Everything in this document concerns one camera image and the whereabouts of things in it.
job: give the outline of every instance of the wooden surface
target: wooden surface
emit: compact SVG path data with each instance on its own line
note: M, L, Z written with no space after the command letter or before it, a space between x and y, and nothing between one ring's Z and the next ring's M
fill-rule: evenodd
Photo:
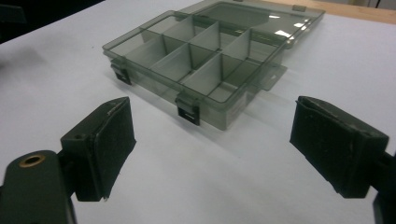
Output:
M266 0L266 1L280 3L280 4L301 5L306 7L323 9L326 10L326 13L337 16L396 24L396 10L387 10L387 9L372 8L372 7L356 7L350 5L342 5L342 4L311 1L311 0Z

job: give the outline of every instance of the gray translucent box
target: gray translucent box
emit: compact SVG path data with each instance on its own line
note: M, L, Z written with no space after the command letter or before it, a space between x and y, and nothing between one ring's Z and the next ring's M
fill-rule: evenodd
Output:
M282 54L324 11L273 3L207 0L167 11L103 46L118 79L226 130L260 90L286 71Z

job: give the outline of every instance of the metal grommet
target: metal grommet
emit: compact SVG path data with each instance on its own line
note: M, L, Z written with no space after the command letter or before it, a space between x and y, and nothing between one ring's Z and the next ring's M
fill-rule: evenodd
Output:
M40 154L33 155L33 156L23 159L20 162L20 167L28 168L28 167L36 166L37 164L41 163L44 159L46 159L46 157L43 155L40 155Z

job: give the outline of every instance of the box latch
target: box latch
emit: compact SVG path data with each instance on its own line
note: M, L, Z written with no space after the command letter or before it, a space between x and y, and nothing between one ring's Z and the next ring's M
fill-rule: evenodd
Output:
M200 125L200 109L198 99L194 99L189 95L181 92L177 95L175 101L177 104L177 113L179 116L195 125Z
M111 68L116 73L116 77L125 82L128 85L132 85L131 79L129 79L128 71L125 68L122 68L118 63L115 63L114 60L111 62Z

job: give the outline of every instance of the white surface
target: white surface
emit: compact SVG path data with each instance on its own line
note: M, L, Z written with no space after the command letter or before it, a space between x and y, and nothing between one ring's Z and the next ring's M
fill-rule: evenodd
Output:
M396 26L326 15L285 56L289 70L227 132L115 79L101 47L197 1L107 0L0 45L0 179L101 103L129 96L136 147L106 203L74 205L78 223L374 223L372 201L345 200L290 143L299 95L329 101L396 148Z

